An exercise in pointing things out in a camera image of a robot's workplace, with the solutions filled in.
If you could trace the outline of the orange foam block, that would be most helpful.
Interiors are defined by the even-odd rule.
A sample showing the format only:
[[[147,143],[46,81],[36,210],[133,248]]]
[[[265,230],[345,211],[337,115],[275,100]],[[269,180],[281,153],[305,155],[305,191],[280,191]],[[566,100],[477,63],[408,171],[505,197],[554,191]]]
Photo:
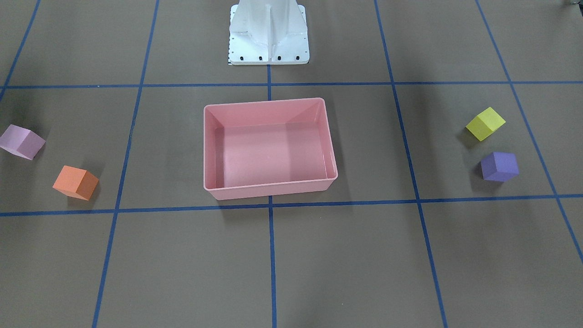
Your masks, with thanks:
[[[99,179],[85,169],[64,165],[52,188],[75,199],[90,200]]]

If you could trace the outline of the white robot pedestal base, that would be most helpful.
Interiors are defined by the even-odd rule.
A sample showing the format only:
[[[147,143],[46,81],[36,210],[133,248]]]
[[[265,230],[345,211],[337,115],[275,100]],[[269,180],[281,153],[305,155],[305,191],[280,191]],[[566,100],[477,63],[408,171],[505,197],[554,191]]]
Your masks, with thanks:
[[[240,0],[230,8],[229,32],[231,65],[310,61],[306,9],[295,0]]]

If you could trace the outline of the yellow foam block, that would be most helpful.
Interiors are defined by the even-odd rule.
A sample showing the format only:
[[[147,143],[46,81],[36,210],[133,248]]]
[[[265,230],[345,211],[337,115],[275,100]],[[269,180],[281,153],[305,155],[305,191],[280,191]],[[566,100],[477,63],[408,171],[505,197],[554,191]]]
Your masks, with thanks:
[[[477,114],[467,125],[466,129],[478,140],[484,141],[496,132],[506,121],[492,107],[488,107]]]

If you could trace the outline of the pink plastic bin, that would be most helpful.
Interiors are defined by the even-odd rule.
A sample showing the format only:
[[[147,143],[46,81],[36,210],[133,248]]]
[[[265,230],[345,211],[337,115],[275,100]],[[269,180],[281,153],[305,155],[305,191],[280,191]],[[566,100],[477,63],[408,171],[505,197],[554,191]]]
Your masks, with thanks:
[[[217,200],[329,189],[338,178],[325,101],[204,107],[203,187]]]

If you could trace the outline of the dark purple foam block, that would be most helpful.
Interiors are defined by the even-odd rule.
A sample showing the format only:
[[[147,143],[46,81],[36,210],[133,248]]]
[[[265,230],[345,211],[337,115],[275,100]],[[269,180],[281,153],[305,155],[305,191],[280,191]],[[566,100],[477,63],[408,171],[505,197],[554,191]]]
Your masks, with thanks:
[[[480,161],[482,177],[488,181],[508,181],[519,175],[518,161],[510,152],[492,152]]]

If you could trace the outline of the light purple foam block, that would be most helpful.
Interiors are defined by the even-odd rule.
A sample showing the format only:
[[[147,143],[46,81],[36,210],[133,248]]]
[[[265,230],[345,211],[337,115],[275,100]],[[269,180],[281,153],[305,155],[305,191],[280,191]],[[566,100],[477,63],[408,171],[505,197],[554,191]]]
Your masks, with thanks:
[[[9,125],[0,138],[0,147],[13,155],[33,160],[46,140],[17,125]]]

